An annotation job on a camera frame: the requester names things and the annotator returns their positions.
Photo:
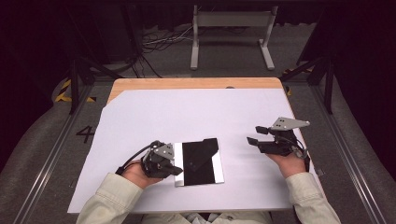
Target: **forearm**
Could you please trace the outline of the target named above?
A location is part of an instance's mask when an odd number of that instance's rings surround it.
[[[77,223],[122,223],[142,189],[120,175],[108,174],[82,208]]]
[[[290,190],[290,202],[302,223],[340,223],[340,219],[323,197],[311,174],[292,175],[286,182]]]

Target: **black card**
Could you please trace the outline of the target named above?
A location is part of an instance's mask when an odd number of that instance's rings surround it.
[[[218,139],[183,143],[184,186],[216,183],[212,157],[219,151]]]

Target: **robotic hand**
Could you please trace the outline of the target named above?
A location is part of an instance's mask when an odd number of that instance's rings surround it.
[[[297,119],[279,118],[270,128],[256,127],[257,133],[271,134],[274,136],[273,142],[260,142],[254,138],[247,138],[250,145],[258,147],[261,153],[288,156],[294,153],[298,158],[305,160],[306,171],[309,170],[308,150],[294,135],[293,129],[308,126],[309,121]]]
[[[174,150],[172,144],[165,144],[160,141],[154,141],[150,145],[142,148],[134,154],[117,170],[117,175],[122,175],[125,169],[131,165],[131,160],[143,151],[148,150],[146,155],[140,159],[140,165],[146,176],[152,178],[166,178],[169,175],[179,175],[183,170],[174,166],[171,161],[174,159]]]

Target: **metal rail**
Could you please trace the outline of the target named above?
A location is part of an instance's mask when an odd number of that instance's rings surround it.
[[[79,97],[80,102],[85,102],[86,99],[89,96],[89,93],[92,89],[92,86],[84,86],[82,89],[82,94]],[[20,223],[27,223],[29,220],[30,215],[32,215],[35,205],[37,204],[42,192],[44,191],[44,188],[46,187],[50,176],[52,174],[52,171],[55,168],[55,165],[62,154],[62,151],[64,150],[64,143],[67,138],[67,136],[70,133],[71,128],[73,127],[74,122],[76,121],[76,118],[78,117],[79,112],[81,111],[81,108],[84,106],[84,104],[79,104],[79,106],[76,108],[76,111],[73,113],[73,115],[70,115],[66,122],[64,123],[64,126],[61,130],[61,133],[59,134],[54,146],[52,147],[52,150],[47,157],[46,162],[43,165],[43,168],[41,171],[38,173],[37,178],[35,179],[35,183],[33,184],[32,188],[30,189],[29,194],[27,195],[19,213],[14,219],[14,224],[20,224]]]
[[[326,119],[326,123],[332,130],[332,134],[338,145],[338,152],[340,153],[340,156],[349,172],[357,192],[361,196],[361,201],[363,202],[370,219],[376,224],[386,224],[387,221],[384,219],[384,216],[382,215],[381,210],[379,209],[378,204],[376,203],[375,198],[367,185],[366,179],[364,178],[358,164],[353,158],[353,155],[349,150],[345,138],[341,134],[335,118],[327,112],[327,109],[323,104],[324,97],[319,86],[311,86],[310,89],[320,107],[321,113]]]

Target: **table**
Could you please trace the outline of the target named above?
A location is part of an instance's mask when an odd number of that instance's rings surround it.
[[[133,212],[289,209],[288,188],[277,166],[246,139],[272,141],[254,127],[272,125],[278,117],[293,115],[277,78],[118,79],[68,212],[78,213],[103,176],[152,137],[177,143],[212,136],[219,140],[224,184],[176,188],[170,176],[146,189]],[[304,142],[299,130],[295,134]],[[310,172],[316,176],[312,164]]]

